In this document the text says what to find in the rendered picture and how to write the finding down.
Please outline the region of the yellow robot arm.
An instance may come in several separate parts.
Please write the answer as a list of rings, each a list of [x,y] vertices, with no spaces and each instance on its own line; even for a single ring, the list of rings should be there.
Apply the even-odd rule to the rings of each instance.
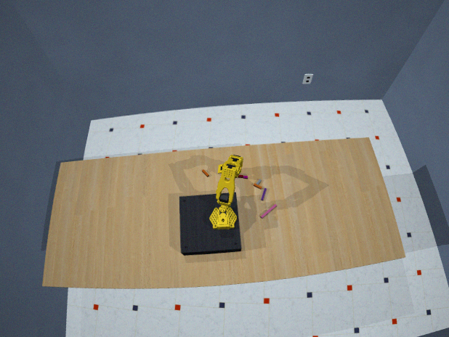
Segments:
[[[216,190],[217,203],[221,205],[221,207],[219,207],[219,209],[215,208],[210,216],[213,229],[216,229],[217,226],[227,225],[230,225],[230,228],[234,228],[237,216],[231,207],[228,208],[228,206],[231,206],[233,200],[235,192],[235,175],[239,172],[241,167],[239,164],[241,166],[243,165],[243,157],[240,157],[239,155],[230,155],[228,161],[225,161],[225,163],[222,164],[222,175]],[[228,189],[229,195],[221,194],[224,188]]]

